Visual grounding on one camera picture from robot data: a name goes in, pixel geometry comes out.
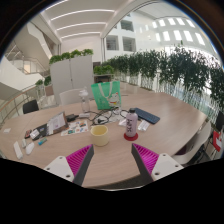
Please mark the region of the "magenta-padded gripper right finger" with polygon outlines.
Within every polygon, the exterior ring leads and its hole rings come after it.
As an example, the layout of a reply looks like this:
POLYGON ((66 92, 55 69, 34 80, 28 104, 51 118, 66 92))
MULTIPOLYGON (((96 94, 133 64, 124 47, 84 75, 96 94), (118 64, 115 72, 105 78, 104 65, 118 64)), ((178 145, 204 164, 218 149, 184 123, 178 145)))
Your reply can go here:
POLYGON ((183 169, 183 166, 167 153, 157 154, 136 143, 132 144, 131 153, 146 184, 183 169))

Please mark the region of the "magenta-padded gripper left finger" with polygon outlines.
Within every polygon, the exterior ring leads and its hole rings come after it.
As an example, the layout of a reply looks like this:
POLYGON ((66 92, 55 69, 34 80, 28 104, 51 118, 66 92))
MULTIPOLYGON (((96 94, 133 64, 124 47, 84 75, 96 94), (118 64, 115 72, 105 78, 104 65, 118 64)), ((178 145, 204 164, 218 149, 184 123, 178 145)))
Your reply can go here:
POLYGON ((67 157, 58 156, 45 170, 81 186, 93 155, 94 146, 90 144, 67 157))

